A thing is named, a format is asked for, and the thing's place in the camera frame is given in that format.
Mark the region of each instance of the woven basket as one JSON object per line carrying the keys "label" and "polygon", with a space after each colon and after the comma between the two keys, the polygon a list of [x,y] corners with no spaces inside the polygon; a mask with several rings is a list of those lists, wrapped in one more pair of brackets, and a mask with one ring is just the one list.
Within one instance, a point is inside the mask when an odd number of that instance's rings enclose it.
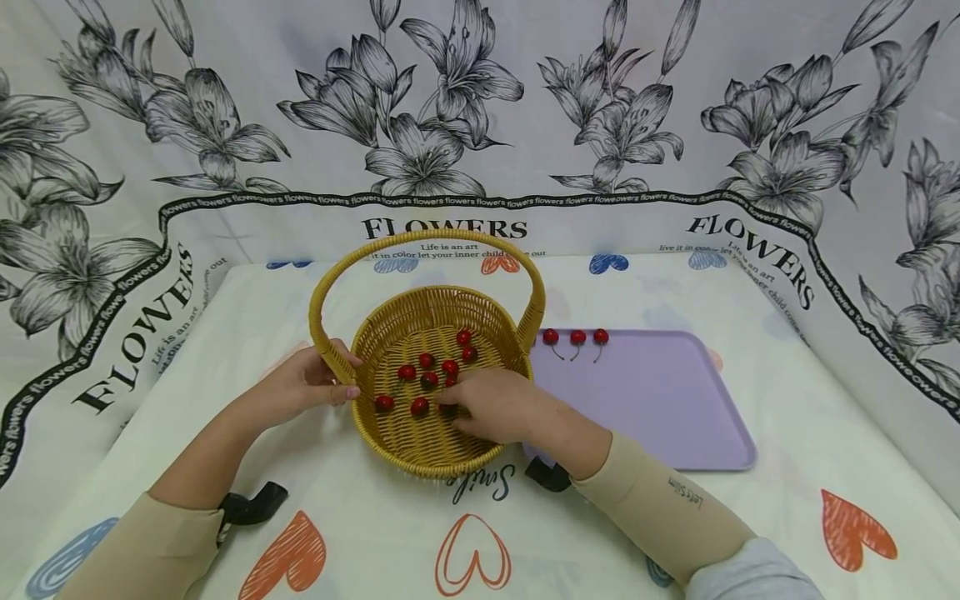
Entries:
{"label": "woven basket", "polygon": [[[327,293],[337,277],[358,260],[391,246],[429,239],[483,243],[519,261],[533,282],[530,302],[519,326],[514,325],[499,303],[474,290],[450,285],[413,289],[381,304],[360,325],[353,340],[353,353],[364,364],[355,369],[333,348],[324,331],[322,308]],[[361,395],[353,401],[352,410],[353,422],[364,441],[407,472],[448,479],[482,467],[503,446],[461,433],[451,425],[456,417],[441,414],[435,397],[444,388],[443,378],[435,390],[426,392],[420,387],[424,371],[418,362],[420,354],[434,355],[437,365],[433,371],[440,375],[440,364],[453,359],[460,364],[461,371],[502,367],[533,379],[529,352],[540,329],[545,304],[546,294],[537,267],[515,246],[475,231],[436,229],[377,240],[345,256],[317,284],[308,319],[313,342],[337,381],[360,387]],[[457,332],[462,329],[470,331],[471,345],[479,354],[469,365],[461,360],[461,348],[456,341]],[[402,365],[417,369],[414,381],[399,382],[396,372]],[[380,395],[394,397],[396,405],[392,411],[376,411],[373,402]],[[426,415],[414,417],[410,403],[417,396],[426,396],[430,408]],[[457,410],[458,417],[467,415],[462,407]]]}

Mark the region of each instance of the right hand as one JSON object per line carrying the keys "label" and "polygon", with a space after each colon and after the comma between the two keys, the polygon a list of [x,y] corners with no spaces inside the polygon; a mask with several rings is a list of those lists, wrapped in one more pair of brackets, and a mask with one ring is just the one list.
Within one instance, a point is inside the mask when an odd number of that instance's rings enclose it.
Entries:
{"label": "right hand", "polygon": [[545,415],[564,406],[523,375],[504,369],[461,372],[457,385],[437,401],[460,404],[470,412],[469,419],[456,419],[454,427],[497,444],[531,442]]}

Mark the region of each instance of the cherry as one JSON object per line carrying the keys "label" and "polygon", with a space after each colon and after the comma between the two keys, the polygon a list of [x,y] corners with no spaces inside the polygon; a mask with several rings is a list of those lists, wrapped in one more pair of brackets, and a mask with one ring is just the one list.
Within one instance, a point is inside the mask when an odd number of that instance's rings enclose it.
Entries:
{"label": "cherry", "polygon": [[425,390],[432,390],[436,388],[438,383],[440,383],[440,378],[434,372],[426,372],[420,378],[420,385]]}
{"label": "cherry", "polygon": [[430,410],[430,402],[423,396],[415,397],[410,403],[410,414],[414,417],[426,414]]}
{"label": "cherry", "polygon": [[573,358],[570,361],[577,359],[577,356],[580,356],[580,346],[587,342],[587,334],[583,332],[582,329],[574,329],[570,331],[570,344],[577,347],[577,353],[573,355]]}
{"label": "cherry", "polygon": [[390,396],[377,396],[373,401],[376,410],[381,413],[389,413],[394,410],[394,399]]}
{"label": "cherry", "polygon": [[396,370],[396,376],[403,381],[413,381],[417,378],[417,370],[413,365],[403,365]]}
{"label": "cherry", "polygon": [[593,343],[600,347],[600,351],[597,352],[597,357],[593,359],[594,363],[600,360],[600,356],[603,354],[603,347],[606,346],[609,341],[610,334],[607,333],[606,329],[593,330]]}
{"label": "cherry", "polygon": [[[543,330],[543,342],[550,346],[550,349],[553,350],[554,354],[557,354],[557,349],[554,346],[557,345],[557,342],[560,342],[560,334],[557,333],[556,329],[544,329]],[[557,358],[560,360],[566,360],[560,354],[557,354]]]}

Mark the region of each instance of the arm sleeve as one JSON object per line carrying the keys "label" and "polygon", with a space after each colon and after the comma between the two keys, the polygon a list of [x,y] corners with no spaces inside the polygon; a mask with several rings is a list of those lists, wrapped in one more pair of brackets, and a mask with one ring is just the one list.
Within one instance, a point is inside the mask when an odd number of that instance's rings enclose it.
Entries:
{"label": "arm sleeve", "polygon": [[169,506],[144,493],[57,600],[182,600],[217,555],[223,516]]}

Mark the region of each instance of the orange heart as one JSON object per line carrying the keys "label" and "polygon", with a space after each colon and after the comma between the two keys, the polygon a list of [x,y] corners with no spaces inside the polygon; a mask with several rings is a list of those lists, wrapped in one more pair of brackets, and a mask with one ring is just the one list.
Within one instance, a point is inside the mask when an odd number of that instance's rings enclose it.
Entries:
{"label": "orange heart", "polygon": [[317,581],[326,564],[326,544],[310,517],[297,511],[280,532],[247,580],[240,587],[239,600],[261,600],[286,575],[293,591],[304,591]]}
{"label": "orange heart", "polygon": [[520,263],[512,256],[487,256],[480,265],[480,273],[490,275],[503,267],[507,273],[519,273]]}
{"label": "orange heart", "polygon": [[891,561],[897,545],[883,525],[863,509],[840,496],[820,490],[824,498],[824,541],[833,561],[853,573],[863,566],[863,546]]}
{"label": "orange heart", "polygon": [[[480,552],[476,549],[473,550],[473,556],[470,558],[467,572],[459,579],[453,579],[450,576],[450,555],[453,554],[454,546],[456,546],[457,538],[460,536],[460,531],[464,528],[464,524],[472,518],[483,523],[483,526],[486,527],[490,535],[493,536],[493,539],[496,541],[496,546],[500,550],[500,572],[495,578],[487,575],[487,572],[480,564]],[[493,528],[487,524],[487,521],[480,516],[467,513],[461,516],[457,522],[454,523],[449,533],[446,534],[444,543],[440,546],[440,552],[437,553],[433,579],[437,584],[437,591],[446,598],[452,598],[460,595],[464,589],[467,589],[474,573],[480,574],[480,579],[483,580],[483,583],[486,584],[488,588],[503,589],[510,582],[510,575],[513,573],[513,570],[514,567],[510,560],[510,552],[507,551],[507,546],[503,543],[503,540],[501,540]]]}

